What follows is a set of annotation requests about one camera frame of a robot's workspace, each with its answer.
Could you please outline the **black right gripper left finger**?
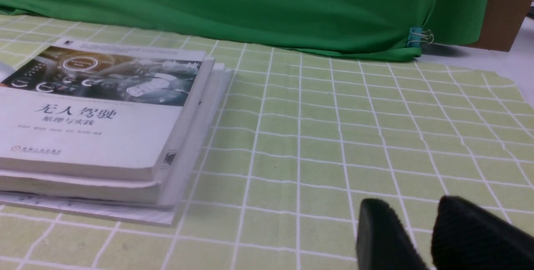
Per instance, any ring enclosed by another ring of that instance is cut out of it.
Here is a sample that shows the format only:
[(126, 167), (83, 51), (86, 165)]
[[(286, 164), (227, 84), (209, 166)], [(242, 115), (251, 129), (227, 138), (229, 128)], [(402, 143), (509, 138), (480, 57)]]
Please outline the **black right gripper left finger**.
[(355, 252), (360, 270), (427, 270), (395, 211), (385, 201), (361, 201)]

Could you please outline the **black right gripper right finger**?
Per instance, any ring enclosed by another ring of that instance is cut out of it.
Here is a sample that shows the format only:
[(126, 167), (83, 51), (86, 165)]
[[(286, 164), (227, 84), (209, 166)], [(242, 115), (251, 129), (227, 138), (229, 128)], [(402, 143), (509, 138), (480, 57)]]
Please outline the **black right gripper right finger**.
[(532, 270), (534, 239), (459, 196), (442, 196), (431, 256), (438, 270)]

